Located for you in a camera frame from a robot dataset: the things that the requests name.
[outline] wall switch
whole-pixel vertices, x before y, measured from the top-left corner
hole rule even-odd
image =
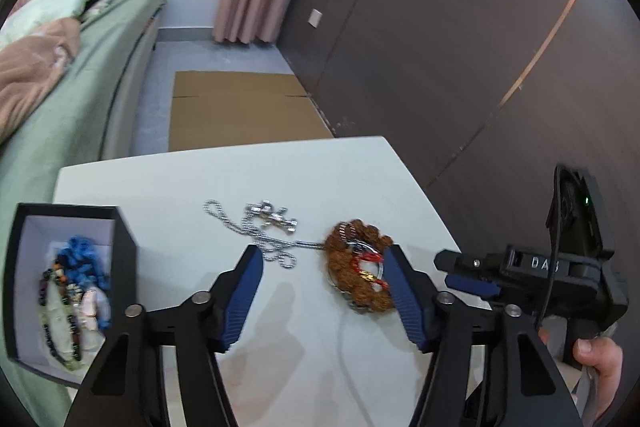
[[[322,18],[322,14],[316,10],[311,10],[311,15],[309,16],[309,24],[311,24],[314,28],[318,28],[320,23],[320,19]]]

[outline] pink blanket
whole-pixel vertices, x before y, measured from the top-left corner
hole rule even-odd
[[[80,23],[58,19],[0,51],[0,144],[58,83],[79,42]]]

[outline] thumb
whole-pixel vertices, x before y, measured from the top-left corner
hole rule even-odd
[[[608,337],[579,340],[574,344],[574,358],[583,365],[593,367],[600,375],[596,413],[600,416],[611,405],[620,385],[622,349]]]

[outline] black box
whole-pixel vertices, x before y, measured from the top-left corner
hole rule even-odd
[[[138,247],[116,206],[18,204],[4,265],[4,339],[11,360],[63,385],[79,387],[79,371],[66,370],[46,353],[38,290],[58,244],[74,236],[91,239],[109,276],[111,317],[138,302]]]

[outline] cardboard sheet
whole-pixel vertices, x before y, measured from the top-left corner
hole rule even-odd
[[[170,151],[331,137],[293,74],[175,74]]]

